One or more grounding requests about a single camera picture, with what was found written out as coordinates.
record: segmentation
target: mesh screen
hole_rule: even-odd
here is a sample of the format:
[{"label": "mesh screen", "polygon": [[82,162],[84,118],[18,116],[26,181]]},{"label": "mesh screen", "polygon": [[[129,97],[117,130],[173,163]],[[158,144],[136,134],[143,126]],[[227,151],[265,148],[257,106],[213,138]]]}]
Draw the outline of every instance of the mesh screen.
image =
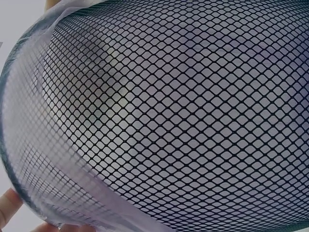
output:
[{"label": "mesh screen", "polygon": [[[308,47],[306,0],[109,0],[79,10],[57,24],[42,79],[25,65],[33,80],[17,82],[14,71],[7,80],[12,172],[40,210],[87,223],[102,224],[86,209],[109,212],[55,162],[87,166],[178,232],[300,229]],[[69,149],[78,156],[59,155]]]}]

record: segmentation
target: cylindrical mesh basket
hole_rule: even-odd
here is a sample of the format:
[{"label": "cylindrical mesh basket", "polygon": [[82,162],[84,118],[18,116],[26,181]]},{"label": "cylindrical mesh basket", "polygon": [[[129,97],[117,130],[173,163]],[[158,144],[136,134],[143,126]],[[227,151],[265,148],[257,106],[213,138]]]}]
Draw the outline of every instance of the cylindrical mesh basket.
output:
[{"label": "cylindrical mesh basket", "polygon": [[2,160],[37,214],[118,232],[309,226],[307,0],[57,9],[0,79]]}]

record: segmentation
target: black mesh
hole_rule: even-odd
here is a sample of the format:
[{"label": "black mesh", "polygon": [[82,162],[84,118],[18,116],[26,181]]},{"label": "black mesh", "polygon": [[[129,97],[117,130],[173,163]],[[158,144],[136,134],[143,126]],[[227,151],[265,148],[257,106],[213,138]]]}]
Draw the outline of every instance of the black mesh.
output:
[{"label": "black mesh", "polygon": [[[29,130],[66,137],[110,189],[175,231],[301,229],[308,48],[307,0],[110,0],[57,24],[43,79],[28,85],[43,92]],[[16,178],[31,182],[32,201],[44,192],[102,213],[25,140],[6,146],[21,157]]]}]

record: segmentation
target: plastic wrap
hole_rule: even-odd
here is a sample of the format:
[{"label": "plastic wrap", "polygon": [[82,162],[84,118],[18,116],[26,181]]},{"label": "plastic wrap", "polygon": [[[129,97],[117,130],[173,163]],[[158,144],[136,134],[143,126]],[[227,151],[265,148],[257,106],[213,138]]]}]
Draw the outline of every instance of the plastic wrap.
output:
[{"label": "plastic wrap", "polygon": [[[50,134],[48,127],[37,128],[37,120],[46,123],[45,125],[48,125],[51,121],[56,121],[55,116],[49,117],[52,115],[52,110],[42,97],[44,59],[54,28],[64,17],[99,2],[104,1],[63,0],[56,7],[47,11],[18,41],[9,55],[1,76],[2,126],[4,126],[1,128],[2,142],[14,143],[17,137],[24,136],[24,142],[27,141],[27,143],[35,147],[37,152],[42,152],[42,159],[49,160],[53,169],[61,170],[63,177],[74,182],[78,185],[80,191],[87,194],[86,200],[81,201],[80,192],[68,194],[70,196],[67,198],[59,197],[56,193],[46,193],[42,185],[52,186],[54,189],[63,186],[54,176],[45,175],[43,167],[32,170],[28,180],[21,183],[20,176],[27,175],[21,165],[21,162],[23,162],[22,157],[7,156],[6,154],[18,154],[19,149],[27,149],[25,147],[21,148],[18,145],[10,147],[2,144],[2,161],[15,190],[40,218],[54,225],[60,226],[64,223],[74,225],[89,224],[96,227],[98,231],[105,232],[172,231],[110,190],[102,180],[99,180],[92,173],[86,161],[79,159],[80,156],[70,147],[67,138],[63,134],[56,131],[51,139],[47,137]],[[18,101],[16,101],[16,96],[10,96],[10,94],[16,95],[16,92],[6,93],[4,89],[5,85],[9,85],[8,82],[10,81],[14,82],[14,90],[23,95],[18,98]],[[6,109],[6,107],[12,105],[14,105],[14,109]],[[42,182],[32,185],[33,181],[29,180],[36,178]],[[68,216],[65,212],[72,212],[72,216]]]},{"label": "plastic wrap", "polygon": [[16,191],[110,232],[308,226],[308,32],[308,1],[62,1],[0,79]]}]

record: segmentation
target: black netting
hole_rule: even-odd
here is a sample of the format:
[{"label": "black netting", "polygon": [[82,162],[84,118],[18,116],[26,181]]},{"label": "black netting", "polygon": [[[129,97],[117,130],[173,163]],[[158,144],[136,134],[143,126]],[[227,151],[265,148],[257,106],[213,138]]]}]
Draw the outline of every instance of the black netting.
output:
[{"label": "black netting", "polygon": [[7,156],[20,157],[16,179],[34,202],[45,194],[108,213],[27,140],[41,131],[38,141],[66,141],[50,147],[58,162],[58,150],[73,147],[80,157],[71,162],[83,158],[110,189],[178,232],[303,228],[308,48],[307,0],[109,0],[79,10],[57,24],[42,80],[7,81],[16,102],[43,96],[18,106],[18,134],[6,139]]}]

